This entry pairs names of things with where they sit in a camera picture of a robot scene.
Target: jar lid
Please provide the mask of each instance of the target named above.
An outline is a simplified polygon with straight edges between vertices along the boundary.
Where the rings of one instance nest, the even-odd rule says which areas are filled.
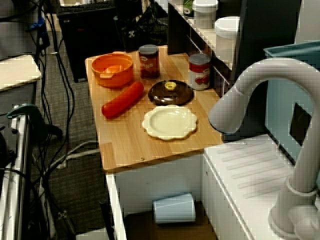
[[[236,40],[239,21],[238,16],[222,17],[214,23],[215,33],[222,38]]]
[[[143,55],[152,55],[159,51],[159,48],[156,45],[147,44],[139,47],[139,53]]]
[[[194,91],[183,81],[166,80],[153,85],[148,98],[155,105],[185,105],[194,98]]]
[[[218,0],[194,0],[192,9],[196,12],[211,13],[218,10]]]
[[[211,58],[208,55],[202,53],[193,54],[189,57],[189,62],[194,65],[208,64],[210,63],[210,61]]]

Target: gray carpet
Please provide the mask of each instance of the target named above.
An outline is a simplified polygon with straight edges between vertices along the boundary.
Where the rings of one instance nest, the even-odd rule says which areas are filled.
[[[57,33],[58,41],[61,39],[61,33]],[[66,134],[67,122],[67,95],[58,68],[58,62],[54,55],[53,45],[47,48],[47,69],[45,93],[49,102],[52,122],[55,126]],[[88,90],[88,82],[74,83],[70,64],[64,43],[60,48],[60,55],[66,68],[67,75],[75,96],[75,111],[69,126],[69,146],[68,150],[74,148],[88,140],[96,140],[96,127],[91,106],[91,98]],[[41,104],[41,81],[37,84],[36,105],[43,112]],[[46,162],[55,155],[59,149],[62,140],[56,137],[52,138],[49,145]],[[82,152],[87,149],[95,149],[97,144],[86,145],[78,150]],[[62,156],[67,148],[59,154]],[[34,148],[35,156],[39,155],[37,148]],[[32,166],[33,180],[39,176],[39,171]],[[99,200],[108,196],[108,190],[105,188],[104,173],[101,166],[100,154],[84,156],[70,160],[64,169],[56,169],[49,180],[49,187],[57,209],[51,204],[53,215],[57,218],[57,213],[66,210],[72,222],[74,223],[77,234],[100,229],[104,227]],[[67,239],[66,230],[61,221],[56,222],[58,239]]]

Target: keyboard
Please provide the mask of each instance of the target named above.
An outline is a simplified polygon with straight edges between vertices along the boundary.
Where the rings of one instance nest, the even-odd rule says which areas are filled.
[[[95,3],[88,3],[88,4],[75,5],[75,6],[67,6],[67,7],[61,6],[59,9],[57,9],[56,15],[59,17],[61,15],[98,11],[98,10],[110,9],[115,7],[116,7],[115,2],[113,0],[100,1]]]

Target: brown pot lid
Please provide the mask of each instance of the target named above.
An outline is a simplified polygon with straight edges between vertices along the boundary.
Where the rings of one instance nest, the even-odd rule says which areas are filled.
[[[194,98],[194,91],[183,81],[166,80],[153,85],[148,97],[156,105],[185,105]]]

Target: desk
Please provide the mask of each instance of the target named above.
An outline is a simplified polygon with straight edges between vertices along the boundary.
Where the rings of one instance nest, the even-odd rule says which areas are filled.
[[[109,89],[97,84],[91,69],[96,57],[86,59],[85,66],[91,95],[96,131],[105,173],[159,164],[181,157],[203,152],[203,149],[221,144],[221,135],[209,124],[208,112],[219,100],[213,89],[194,91],[194,98],[185,107],[198,118],[194,133],[181,140],[163,141],[151,137],[142,127],[144,115],[156,107],[148,98],[149,89],[164,80],[188,81],[188,55],[185,53],[168,55],[167,46],[159,47],[160,77],[157,79],[140,78],[140,62],[137,51],[128,53],[133,60],[133,81],[142,82],[144,92],[140,101],[116,119],[108,120],[101,113],[103,104],[124,91]]]
[[[192,193],[196,200],[204,199],[204,148],[222,143],[221,135],[208,121],[209,110],[219,100],[213,89],[195,91],[193,100],[185,105],[198,118],[195,132],[186,138],[164,141],[149,136],[142,127],[144,115],[156,107],[147,96],[149,89],[160,81],[187,82],[188,79],[188,55],[168,56],[167,50],[167,46],[159,47],[160,77],[153,80],[140,78],[139,55],[136,51],[128,53],[133,60],[133,80],[143,83],[144,92],[135,106],[113,120],[102,115],[101,107],[130,83],[123,89],[102,87],[91,69],[96,57],[85,61],[102,166],[119,240],[127,239],[123,217],[151,211],[152,201],[156,199],[179,192]]]

